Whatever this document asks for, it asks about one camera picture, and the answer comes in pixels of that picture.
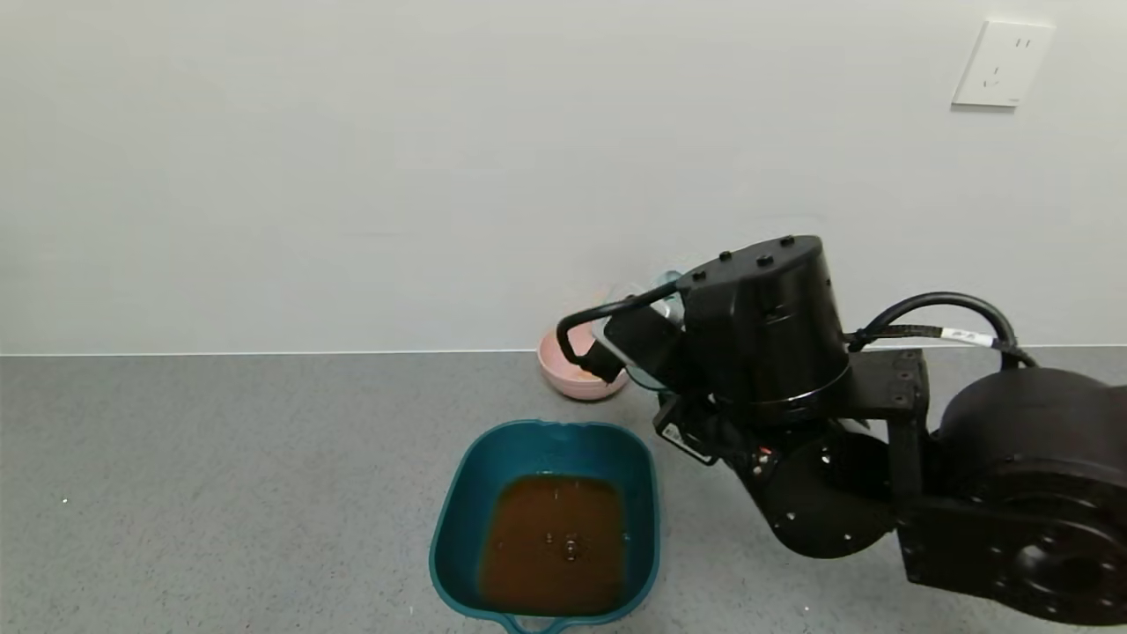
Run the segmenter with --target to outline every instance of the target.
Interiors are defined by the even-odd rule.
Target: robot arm
[[[667,297],[680,320],[649,309]],[[893,325],[938,303],[975,310],[995,336]],[[577,356],[568,331],[596,320],[604,343]],[[565,316],[557,334],[596,376],[654,379],[656,431],[728,465],[792,551],[842,557],[896,530],[914,583],[1049,620],[1127,623],[1127,387],[1038,368],[993,305],[926,293],[846,336],[822,241],[788,235]],[[929,435],[921,351],[863,351],[905,337],[988,346],[1002,369]],[[873,420],[887,421],[887,444],[868,434]]]

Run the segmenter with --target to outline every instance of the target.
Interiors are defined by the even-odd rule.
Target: gray countertop
[[[1127,383],[1127,349],[1037,355]],[[928,360],[933,418],[996,364]],[[499,633],[438,599],[427,550],[465,448],[525,418],[619,423],[654,453],[658,581],[595,631],[1077,631],[907,583],[891,536],[787,551],[731,473],[655,437],[647,393],[566,401],[532,355],[7,358],[0,389],[6,634]]]

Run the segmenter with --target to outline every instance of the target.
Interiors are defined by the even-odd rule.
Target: wall outlet
[[[1056,27],[988,21],[983,25],[953,102],[1017,107],[1033,83]]]

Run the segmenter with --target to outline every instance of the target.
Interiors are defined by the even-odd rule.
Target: pink bowl
[[[585,355],[595,343],[595,337],[591,333],[591,324],[571,329],[568,339],[571,340],[571,348],[575,349],[576,355]],[[540,372],[548,379],[548,383],[564,396],[579,401],[606,399],[622,390],[622,386],[630,381],[625,372],[622,372],[615,377],[614,383],[606,384],[603,379],[578,366],[568,364],[568,360],[564,358],[564,351],[560,350],[559,342],[556,341],[556,331],[548,333],[544,339],[540,340],[536,358],[540,360]]]

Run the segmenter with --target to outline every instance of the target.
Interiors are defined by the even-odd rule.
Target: white label
[[[693,456],[696,456],[701,461],[706,461],[707,462],[707,461],[711,459],[708,456],[702,455],[700,452],[696,452],[692,447],[689,447],[687,445],[685,445],[685,440],[683,438],[681,438],[681,430],[678,430],[677,426],[675,426],[673,423],[669,423],[669,425],[665,426],[665,429],[662,430],[662,436],[664,436],[665,438],[672,440],[677,447],[684,449],[685,452],[692,454]]]
[[[940,333],[939,337],[946,340],[961,341],[964,343],[982,346],[985,348],[994,347],[994,338],[990,336],[984,336],[982,333],[973,333],[970,331],[960,331],[958,329],[943,329],[943,332]]]

